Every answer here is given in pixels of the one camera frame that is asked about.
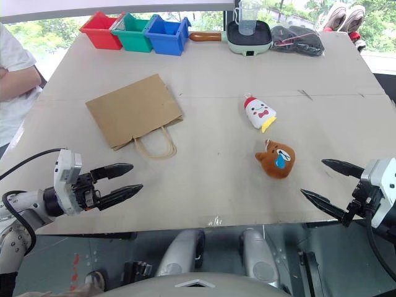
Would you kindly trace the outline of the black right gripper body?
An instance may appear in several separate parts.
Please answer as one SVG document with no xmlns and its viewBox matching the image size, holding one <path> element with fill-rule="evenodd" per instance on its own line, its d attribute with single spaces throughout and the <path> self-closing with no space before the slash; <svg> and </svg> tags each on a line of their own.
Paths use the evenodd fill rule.
<svg viewBox="0 0 396 297">
<path fill-rule="evenodd" d="M 371 226 L 374 214 L 377 212 L 381 200 L 384 198 L 378 186 L 370 186 L 359 182 L 352 193 L 352 201 L 347 206 L 347 211 L 342 218 L 342 224 L 349 227 L 355 215 L 366 220 Z"/>
</svg>

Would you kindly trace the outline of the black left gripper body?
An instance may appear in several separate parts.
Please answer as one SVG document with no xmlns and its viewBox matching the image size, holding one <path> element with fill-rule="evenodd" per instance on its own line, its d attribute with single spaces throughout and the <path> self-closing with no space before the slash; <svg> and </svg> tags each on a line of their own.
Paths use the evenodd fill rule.
<svg viewBox="0 0 396 297">
<path fill-rule="evenodd" d="M 91 173 L 79 175 L 71 189 L 75 195 L 78 206 L 84 211 L 94 209 L 100 204 L 100 192 L 95 189 L 97 181 Z"/>
</svg>

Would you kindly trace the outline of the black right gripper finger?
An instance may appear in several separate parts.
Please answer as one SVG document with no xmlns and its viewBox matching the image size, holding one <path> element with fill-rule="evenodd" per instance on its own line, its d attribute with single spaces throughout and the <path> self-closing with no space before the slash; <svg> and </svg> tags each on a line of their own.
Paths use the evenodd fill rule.
<svg viewBox="0 0 396 297">
<path fill-rule="evenodd" d="M 315 192 L 305 189 L 300 189 L 300 191 L 316 208 L 337 220 L 343 220 L 347 214 L 346 211 L 334 206 L 327 198 Z"/>
<path fill-rule="evenodd" d="M 354 178 L 360 179 L 361 175 L 363 174 L 364 169 L 356 166 L 354 164 L 335 160 L 335 159 L 322 159 L 321 162 L 331 168 L 332 170 L 345 175 L 345 176 L 352 176 Z"/>
</svg>

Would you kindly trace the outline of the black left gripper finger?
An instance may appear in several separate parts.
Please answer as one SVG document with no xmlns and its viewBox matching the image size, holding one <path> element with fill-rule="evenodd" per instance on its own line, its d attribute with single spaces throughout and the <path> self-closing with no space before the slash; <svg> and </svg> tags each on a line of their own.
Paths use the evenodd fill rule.
<svg viewBox="0 0 396 297">
<path fill-rule="evenodd" d="M 99 198 L 99 210 L 108 209 L 136 195 L 143 188 L 142 184 L 124 186 L 111 191 L 108 195 Z"/>
<path fill-rule="evenodd" d="M 133 168 L 134 165 L 130 163 L 115 163 L 91 170 L 90 174 L 94 181 L 105 178 L 113 179 L 128 173 Z"/>
</svg>

